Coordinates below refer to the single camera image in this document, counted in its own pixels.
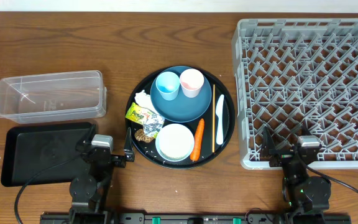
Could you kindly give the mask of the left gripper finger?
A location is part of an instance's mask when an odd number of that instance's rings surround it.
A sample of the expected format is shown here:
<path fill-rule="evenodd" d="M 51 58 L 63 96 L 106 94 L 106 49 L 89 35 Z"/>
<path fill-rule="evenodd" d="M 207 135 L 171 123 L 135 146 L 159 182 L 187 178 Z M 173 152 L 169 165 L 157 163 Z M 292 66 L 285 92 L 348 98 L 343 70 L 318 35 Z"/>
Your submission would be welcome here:
<path fill-rule="evenodd" d="M 126 139 L 124 144 L 124 157 L 127 162 L 135 161 L 135 152 L 132 147 L 131 128 L 127 128 Z"/>
<path fill-rule="evenodd" d="M 78 141 L 78 148 L 87 148 L 91 145 L 94 135 L 96 134 L 96 125 L 92 124 L 87 132 Z"/>

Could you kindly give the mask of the yellow foil snack wrapper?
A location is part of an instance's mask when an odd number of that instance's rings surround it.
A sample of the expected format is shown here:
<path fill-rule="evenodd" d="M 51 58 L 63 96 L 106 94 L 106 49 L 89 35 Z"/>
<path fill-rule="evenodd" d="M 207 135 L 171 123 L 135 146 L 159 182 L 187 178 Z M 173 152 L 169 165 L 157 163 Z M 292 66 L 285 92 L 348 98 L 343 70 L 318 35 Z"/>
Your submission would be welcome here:
<path fill-rule="evenodd" d="M 143 108 L 136 103 L 132 103 L 126 112 L 125 117 L 130 121 L 143 126 L 144 134 L 147 137 L 156 138 L 163 128 L 165 119 L 147 108 Z"/>

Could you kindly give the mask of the light blue bowl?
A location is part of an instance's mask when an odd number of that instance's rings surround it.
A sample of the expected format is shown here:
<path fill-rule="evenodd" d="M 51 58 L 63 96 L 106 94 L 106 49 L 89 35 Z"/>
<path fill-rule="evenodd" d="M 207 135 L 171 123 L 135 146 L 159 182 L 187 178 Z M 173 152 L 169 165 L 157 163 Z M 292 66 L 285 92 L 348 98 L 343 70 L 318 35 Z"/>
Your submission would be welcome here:
<path fill-rule="evenodd" d="M 169 162 L 185 160 L 195 145 L 193 133 L 182 124 L 168 124 L 157 134 L 155 147 L 160 156 Z"/>

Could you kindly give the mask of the white tissue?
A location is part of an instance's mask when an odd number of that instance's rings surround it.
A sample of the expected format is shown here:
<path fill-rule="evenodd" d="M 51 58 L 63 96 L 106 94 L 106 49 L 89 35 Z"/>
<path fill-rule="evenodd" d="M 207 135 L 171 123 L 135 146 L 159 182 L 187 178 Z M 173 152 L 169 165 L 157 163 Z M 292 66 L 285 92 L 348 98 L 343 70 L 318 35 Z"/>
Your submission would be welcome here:
<path fill-rule="evenodd" d="M 142 108 L 146 108 L 152 111 L 155 114 L 158 114 L 157 110 L 154 108 L 150 95 L 146 94 L 145 90 L 135 94 L 135 102 Z"/>

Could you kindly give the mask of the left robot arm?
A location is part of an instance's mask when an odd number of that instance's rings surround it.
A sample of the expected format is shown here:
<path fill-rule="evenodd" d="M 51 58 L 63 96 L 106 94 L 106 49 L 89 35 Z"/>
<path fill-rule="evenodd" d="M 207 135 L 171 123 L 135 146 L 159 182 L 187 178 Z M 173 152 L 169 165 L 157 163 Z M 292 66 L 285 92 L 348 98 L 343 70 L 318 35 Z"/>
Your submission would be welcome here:
<path fill-rule="evenodd" d="M 127 129 L 123 156 L 112 154 L 112 145 L 112 137 L 96 134 L 94 124 L 77 142 L 75 149 L 89 168 L 70 184 L 69 223 L 119 223 L 119 215 L 106 208 L 105 203 L 113 170 L 125 168 L 127 162 L 135 160 L 131 128 Z"/>

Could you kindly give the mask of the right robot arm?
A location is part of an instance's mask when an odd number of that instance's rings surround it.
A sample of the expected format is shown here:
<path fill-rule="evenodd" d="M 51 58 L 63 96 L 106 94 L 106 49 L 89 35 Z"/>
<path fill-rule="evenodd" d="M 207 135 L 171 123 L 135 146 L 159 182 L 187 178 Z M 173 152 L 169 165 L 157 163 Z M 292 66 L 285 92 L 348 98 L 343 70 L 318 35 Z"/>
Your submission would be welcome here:
<path fill-rule="evenodd" d="M 290 204 L 272 222 L 325 223 L 323 212 L 329 208 L 331 182 L 308 174 L 308 164 L 317 160 L 321 149 L 318 138 L 302 128 L 302 135 L 290 150 L 278 149 L 269 129 L 264 127 L 262 139 L 262 155 L 269 158 L 269 166 L 283 170 L 283 198 Z"/>

